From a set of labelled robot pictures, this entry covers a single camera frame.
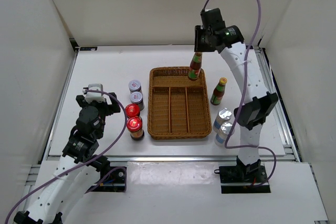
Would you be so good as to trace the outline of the yellow-cap sauce bottle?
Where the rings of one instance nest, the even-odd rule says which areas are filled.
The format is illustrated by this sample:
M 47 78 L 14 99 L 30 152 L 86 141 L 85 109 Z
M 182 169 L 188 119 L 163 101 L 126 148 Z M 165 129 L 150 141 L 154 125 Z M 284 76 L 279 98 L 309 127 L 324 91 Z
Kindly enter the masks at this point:
M 188 71 L 188 78 L 190 80 L 196 80 L 200 74 L 202 67 L 202 55 L 203 54 L 201 52 L 194 53 Z
M 211 104 L 213 105 L 219 105 L 222 101 L 222 98 L 225 94 L 225 88 L 226 88 L 226 83 L 227 83 L 227 79 L 224 77 L 221 77 L 219 79 L 218 84 L 216 85 L 212 97 L 211 97 Z

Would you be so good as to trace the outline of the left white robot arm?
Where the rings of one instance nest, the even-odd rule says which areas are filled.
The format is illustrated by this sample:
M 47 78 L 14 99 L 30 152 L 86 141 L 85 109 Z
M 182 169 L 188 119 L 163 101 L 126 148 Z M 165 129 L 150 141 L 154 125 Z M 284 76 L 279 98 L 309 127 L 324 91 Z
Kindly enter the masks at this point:
M 127 171 L 111 166 L 104 153 L 95 154 L 106 117 L 125 111 L 116 94 L 86 88 L 76 101 L 81 111 L 52 178 L 32 191 L 40 195 L 27 210 L 16 213 L 14 223 L 65 223 L 84 194 Z

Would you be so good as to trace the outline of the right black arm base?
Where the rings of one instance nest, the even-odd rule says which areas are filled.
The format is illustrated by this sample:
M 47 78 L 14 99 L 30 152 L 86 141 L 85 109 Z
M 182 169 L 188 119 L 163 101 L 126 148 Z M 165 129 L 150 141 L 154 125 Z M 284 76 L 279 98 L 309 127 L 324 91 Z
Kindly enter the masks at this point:
M 222 194 L 268 194 L 271 193 L 265 167 L 262 165 L 258 172 L 243 178 L 236 166 L 220 166 L 214 170 L 219 175 Z

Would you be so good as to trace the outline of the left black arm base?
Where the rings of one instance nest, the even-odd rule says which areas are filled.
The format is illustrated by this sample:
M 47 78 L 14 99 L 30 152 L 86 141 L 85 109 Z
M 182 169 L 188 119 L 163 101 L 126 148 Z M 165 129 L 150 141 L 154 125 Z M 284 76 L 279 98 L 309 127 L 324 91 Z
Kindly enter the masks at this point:
M 124 193 L 127 190 L 127 168 L 125 166 L 108 167 L 100 179 L 87 191 L 101 193 Z

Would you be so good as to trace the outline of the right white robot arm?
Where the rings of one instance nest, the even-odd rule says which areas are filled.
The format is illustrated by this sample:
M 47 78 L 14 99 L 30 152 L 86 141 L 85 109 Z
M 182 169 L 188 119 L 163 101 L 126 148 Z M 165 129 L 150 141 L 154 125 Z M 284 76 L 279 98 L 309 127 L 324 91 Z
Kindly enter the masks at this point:
M 243 103 L 234 110 L 240 126 L 240 145 L 237 155 L 236 177 L 247 182 L 261 170 L 259 141 L 266 117 L 278 102 L 278 95 L 270 93 L 248 62 L 248 48 L 235 25 L 226 26 L 219 8 L 201 10 L 202 24 L 195 27 L 195 51 L 216 51 L 228 64 L 241 91 Z

